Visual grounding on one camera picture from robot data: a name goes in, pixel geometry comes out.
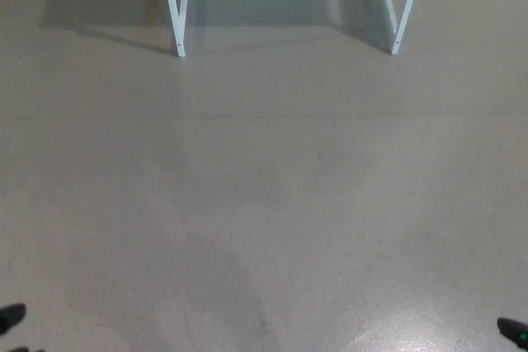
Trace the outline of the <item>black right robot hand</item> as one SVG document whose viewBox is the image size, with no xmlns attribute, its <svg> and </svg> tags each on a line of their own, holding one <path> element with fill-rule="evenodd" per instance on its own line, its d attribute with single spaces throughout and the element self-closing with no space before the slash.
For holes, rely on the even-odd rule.
<svg viewBox="0 0 528 352">
<path fill-rule="evenodd" d="M 497 319 L 497 328 L 502 336 L 513 342 L 518 348 L 527 350 L 528 326 L 526 323 L 505 317 Z"/>
</svg>

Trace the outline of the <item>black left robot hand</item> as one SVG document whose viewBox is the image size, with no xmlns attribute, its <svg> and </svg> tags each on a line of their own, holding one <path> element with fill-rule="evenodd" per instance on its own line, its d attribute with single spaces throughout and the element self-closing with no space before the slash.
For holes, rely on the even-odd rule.
<svg viewBox="0 0 528 352">
<path fill-rule="evenodd" d="M 13 303 L 1 307 L 1 337 L 6 336 L 13 328 L 26 318 L 27 308 L 24 303 Z"/>
</svg>

